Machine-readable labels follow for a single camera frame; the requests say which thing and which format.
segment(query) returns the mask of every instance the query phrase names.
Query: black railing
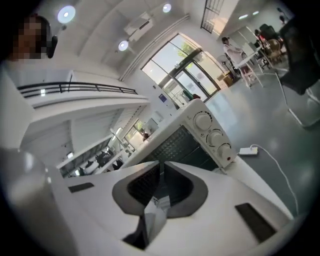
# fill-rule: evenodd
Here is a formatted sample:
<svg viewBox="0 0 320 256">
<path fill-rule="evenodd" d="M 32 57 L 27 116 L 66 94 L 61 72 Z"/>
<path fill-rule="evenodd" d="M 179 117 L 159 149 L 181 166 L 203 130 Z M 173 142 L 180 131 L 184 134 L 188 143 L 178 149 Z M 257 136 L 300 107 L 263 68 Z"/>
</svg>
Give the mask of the black railing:
<svg viewBox="0 0 320 256">
<path fill-rule="evenodd" d="M 25 98 L 78 91 L 112 92 L 137 95 L 137 92 L 134 89 L 90 82 L 44 82 L 20 86 L 18 87 L 18 90 Z"/>
</svg>

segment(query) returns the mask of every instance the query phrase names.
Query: air conditioner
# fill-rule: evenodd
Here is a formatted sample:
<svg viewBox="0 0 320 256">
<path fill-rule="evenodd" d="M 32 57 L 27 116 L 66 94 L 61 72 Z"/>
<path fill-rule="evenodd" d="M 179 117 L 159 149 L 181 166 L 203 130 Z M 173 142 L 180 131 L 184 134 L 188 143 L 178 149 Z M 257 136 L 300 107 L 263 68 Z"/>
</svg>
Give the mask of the air conditioner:
<svg viewBox="0 0 320 256">
<path fill-rule="evenodd" d="M 139 18 L 129 23 L 124 31 L 129 35 L 129 42 L 138 41 L 154 26 L 154 21 L 148 13 L 143 13 Z"/>
</svg>

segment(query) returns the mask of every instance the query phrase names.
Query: glass door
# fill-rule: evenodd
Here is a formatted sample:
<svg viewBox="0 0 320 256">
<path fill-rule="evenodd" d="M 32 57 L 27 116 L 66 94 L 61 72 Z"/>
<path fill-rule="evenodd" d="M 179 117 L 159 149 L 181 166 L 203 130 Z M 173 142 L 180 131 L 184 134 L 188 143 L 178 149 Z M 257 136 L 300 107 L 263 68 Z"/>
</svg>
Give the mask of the glass door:
<svg viewBox="0 0 320 256">
<path fill-rule="evenodd" d="M 185 89 L 173 79 L 171 79 L 162 89 L 180 108 L 186 106 L 190 101 L 185 94 Z"/>
<path fill-rule="evenodd" d="M 207 77 L 215 83 L 215 86 L 220 90 L 219 83 L 220 77 L 224 75 L 219 63 L 215 63 L 208 55 L 203 51 L 193 58 L 195 64 L 205 73 Z"/>
<path fill-rule="evenodd" d="M 209 95 L 206 95 L 207 93 L 200 89 L 201 85 L 197 84 L 197 80 L 195 80 L 188 71 L 181 71 L 177 74 L 175 79 L 177 79 L 192 95 L 196 94 L 200 96 L 203 102 L 208 99 Z"/>
<path fill-rule="evenodd" d="M 213 95 L 218 90 L 216 85 L 194 62 L 191 62 L 185 69 L 200 83 L 200 86 L 202 86 L 209 95 Z"/>
</svg>

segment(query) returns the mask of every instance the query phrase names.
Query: black rectangular slot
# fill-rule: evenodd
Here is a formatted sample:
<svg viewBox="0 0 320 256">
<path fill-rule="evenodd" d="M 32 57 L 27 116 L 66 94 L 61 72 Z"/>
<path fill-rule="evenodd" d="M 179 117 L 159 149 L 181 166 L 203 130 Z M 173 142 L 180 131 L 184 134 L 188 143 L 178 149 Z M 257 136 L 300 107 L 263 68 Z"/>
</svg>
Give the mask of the black rectangular slot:
<svg viewBox="0 0 320 256">
<path fill-rule="evenodd" d="M 264 242 L 276 233 L 276 230 L 256 211 L 256 209 L 253 208 L 250 203 L 236 205 L 235 209 L 241 215 L 260 243 Z"/>
<path fill-rule="evenodd" d="M 92 183 L 83 183 L 83 184 L 79 184 L 79 185 L 75 185 L 75 186 L 69 186 L 69 190 L 71 193 L 75 193 L 75 192 L 79 192 L 82 190 L 87 190 L 94 187 L 94 185 Z"/>
</svg>

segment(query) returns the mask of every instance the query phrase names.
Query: chair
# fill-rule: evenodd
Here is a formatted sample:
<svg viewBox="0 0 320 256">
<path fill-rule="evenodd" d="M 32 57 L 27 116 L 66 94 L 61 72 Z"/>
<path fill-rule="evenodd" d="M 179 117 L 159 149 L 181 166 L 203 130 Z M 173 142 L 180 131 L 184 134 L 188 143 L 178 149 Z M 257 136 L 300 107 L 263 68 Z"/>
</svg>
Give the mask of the chair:
<svg viewBox="0 0 320 256">
<path fill-rule="evenodd" d="M 278 40 L 271 39 L 268 42 L 268 48 L 266 48 L 267 56 L 272 63 L 281 61 L 281 45 Z"/>
<path fill-rule="evenodd" d="M 320 66 L 316 60 L 316 51 L 313 48 L 310 37 L 304 33 L 304 29 L 300 28 L 296 19 L 290 20 L 281 30 L 280 35 L 284 40 L 287 50 L 289 72 L 279 78 L 275 73 L 282 93 L 284 101 L 290 113 L 298 121 L 298 123 L 306 128 L 314 125 L 320 120 L 320 117 L 312 123 L 304 124 L 298 116 L 288 106 L 283 86 L 294 90 L 297 94 L 303 95 L 307 92 L 308 96 L 320 104 L 319 99 L 312 93 L 310 87 L 320 79 Z"/>
</svg>

